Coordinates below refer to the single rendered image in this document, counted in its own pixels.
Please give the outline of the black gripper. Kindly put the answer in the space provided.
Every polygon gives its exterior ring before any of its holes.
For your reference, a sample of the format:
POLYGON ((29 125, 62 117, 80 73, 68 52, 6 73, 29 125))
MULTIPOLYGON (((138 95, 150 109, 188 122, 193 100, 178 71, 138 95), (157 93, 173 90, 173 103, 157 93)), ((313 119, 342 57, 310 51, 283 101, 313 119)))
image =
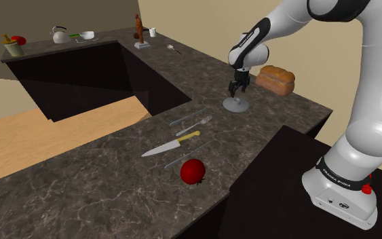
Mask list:
POLYGON ((231 98, 235 97, 235 87, 242 87, 241 91, 244 93, 250 82, 250 76, 248 71, 238 71, 235 70, 234 81, 229 82, 228 91, 231 95, 231 98))

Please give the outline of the grey round lid with knob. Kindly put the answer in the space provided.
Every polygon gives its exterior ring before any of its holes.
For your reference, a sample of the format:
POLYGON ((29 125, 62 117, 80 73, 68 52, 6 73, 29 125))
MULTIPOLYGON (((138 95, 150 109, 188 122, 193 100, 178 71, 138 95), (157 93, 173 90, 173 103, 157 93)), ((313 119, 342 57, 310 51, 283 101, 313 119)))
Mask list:
POLYGON ((232 113, 243 113, 249 108, 249 102, 243 98, 228 97, 223 101, 223 106, 232 113))

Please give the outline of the brown bread loaf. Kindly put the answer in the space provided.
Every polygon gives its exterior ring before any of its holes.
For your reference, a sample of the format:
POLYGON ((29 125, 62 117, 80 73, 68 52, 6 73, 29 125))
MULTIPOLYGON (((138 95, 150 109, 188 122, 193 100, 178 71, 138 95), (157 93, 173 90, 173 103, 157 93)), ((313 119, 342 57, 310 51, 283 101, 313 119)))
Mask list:
POLYGON ((288 96, 294 90, 294 81, 295 76, 292 72, 266 65, 257 75, 255 84, 279 96, 288 96))

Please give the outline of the silver fork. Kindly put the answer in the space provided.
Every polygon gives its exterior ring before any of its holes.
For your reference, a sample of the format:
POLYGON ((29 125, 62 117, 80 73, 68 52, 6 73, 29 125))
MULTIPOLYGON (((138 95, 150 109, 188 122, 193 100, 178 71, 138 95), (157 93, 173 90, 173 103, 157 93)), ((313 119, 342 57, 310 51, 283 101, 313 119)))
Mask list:
POLYGON ((209 122, 210 120, 212 119, 212 116, 209 115, 207 117, 205 117, 203 120, 201 120, 200 122, 192 125, 192 126, 189 126, 188 128, 185 128, 184 130, 181 130, 180 132, 176 133, 176 136, 180 136, 184 133, 186 133, 187 131, 189 131, 190 129, 196 127, 197 125, 200 125, 200 124, 206 124, 207 122, 209 122))

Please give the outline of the grey table knife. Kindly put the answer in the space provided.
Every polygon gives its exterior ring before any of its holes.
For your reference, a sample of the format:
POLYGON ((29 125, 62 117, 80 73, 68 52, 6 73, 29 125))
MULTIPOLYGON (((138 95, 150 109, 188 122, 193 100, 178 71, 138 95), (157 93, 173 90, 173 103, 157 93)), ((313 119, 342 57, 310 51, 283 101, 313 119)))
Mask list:
POLYGON ((169 126, 175 126, 175 125, 178 125, 178 124, 180 124, 181 122, 183 122, 183 121, 185 121, 185 120, 187 120, 187 119, 189 119, 189 118, 191 118, 191 117, 193 117, 193 116, 195 116, 195 115, 198 115, 198 114, 204 112, 205 110, 206 110, 206 108, 203 108, 203 109, 200 109, 199 111, 196 111, 196 112, 194 112, 194 113, 192 113, 192 114, 190 114, 190 115, 187 115, 187 116, 185 116, 185 117, 182 117, 182 118, 180 118, 180 119, 177 119, 177 120, 175 120, 175 121, 169 123, 169 126))
POLYGON ((177 163, 177 162, 179 162, 179 161, 181 161, 181 160, 187 158, 188 156, 192 155, 193 153, 199 151, 200 149, 203 149, 205 146, 209 145, 210 143, 211 143, 211 141, 208 141, 207 143, 205 143, 205 144, 201 145, 200 147, 194 149, 193 151, 189 152, 188 154, 182 156, 181 158, 176 159, 176 160, 170 162, 169 164, 167 164, 166 166, 164 166, 164 169, 167 169, 167 168, 173 166, 175 163, 177 163))

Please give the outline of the dark robot stand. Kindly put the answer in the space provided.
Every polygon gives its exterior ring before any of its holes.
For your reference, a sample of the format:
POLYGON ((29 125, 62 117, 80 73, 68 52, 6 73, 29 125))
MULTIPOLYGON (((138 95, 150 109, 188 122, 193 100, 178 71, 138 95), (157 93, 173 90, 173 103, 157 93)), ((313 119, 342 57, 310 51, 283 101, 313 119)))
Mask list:
POLYGON ((230 187, 221 239, 382 239, 382 170, 373 172, 377 222, 360 229, 314 206, 301 177, 330 147, 283 126, 230 187))

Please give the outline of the brown wooden figure on base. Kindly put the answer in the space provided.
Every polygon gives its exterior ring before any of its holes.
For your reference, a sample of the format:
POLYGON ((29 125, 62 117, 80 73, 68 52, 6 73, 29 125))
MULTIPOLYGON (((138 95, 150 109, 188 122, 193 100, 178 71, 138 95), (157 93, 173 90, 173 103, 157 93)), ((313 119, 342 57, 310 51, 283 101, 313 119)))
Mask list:
POLYGON ((138 14, 135 14, 135 19, 136 19, 136 26, 135 26, 135 29, 136 29, 136 33, 138 35, 138 39, 139 39, 139 42, 136 42, 134 44, 135 48, 137 48, 138 50, 141 50, 141 49, 144 49, 144 48, 149 48, 151 45, 146 42, 143 38, 143 25, 142 25, 142 21, 139 17, 138 14))

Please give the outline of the olive soap dispenser, yellow pump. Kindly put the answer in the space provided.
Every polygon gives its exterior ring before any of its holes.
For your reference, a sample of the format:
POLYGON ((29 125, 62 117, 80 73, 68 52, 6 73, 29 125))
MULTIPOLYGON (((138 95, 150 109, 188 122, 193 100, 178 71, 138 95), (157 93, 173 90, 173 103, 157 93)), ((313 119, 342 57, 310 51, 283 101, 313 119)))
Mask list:
POLYGON ((24 52, 16 39, 9 38, 7 34, 2 34, 2 37, 4 38, 4 40, 2 41, 2 44, 5 46, 7 51, 11 54, 11 56, 17 57, 17 56, 24 55, 24 52))

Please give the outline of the yellow-handled chef knife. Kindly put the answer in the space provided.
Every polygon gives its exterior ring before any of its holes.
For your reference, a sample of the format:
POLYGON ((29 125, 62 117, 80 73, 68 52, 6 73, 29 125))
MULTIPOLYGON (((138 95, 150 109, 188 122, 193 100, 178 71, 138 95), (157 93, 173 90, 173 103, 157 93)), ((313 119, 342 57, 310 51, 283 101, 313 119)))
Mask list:
POLYGON ((196 130, 195 132, 192 132, 190 134, 187 134, 185 136, 182 136, 180 138, 177 138, 173 141, 170 141, 168 143, 165 143, 163 145, 160 145, 154 149, 151 149, 147 152, 145 152, 144 154, 142 154, 142 157, 147 157, 147 156, 150 156, 150 155, 155 155, 155 154, 158 154, 158 153, 161 153, 161 152, 164 152, 164 151, 169 151, 171 149, 174 149, 174 148, 177 148, 177 147, 180 147, 180 142, 181 141, 185 141, 187 139, 190 139, 194 136, 199 136, 201 134, 201 132, 199 130, 196 130))

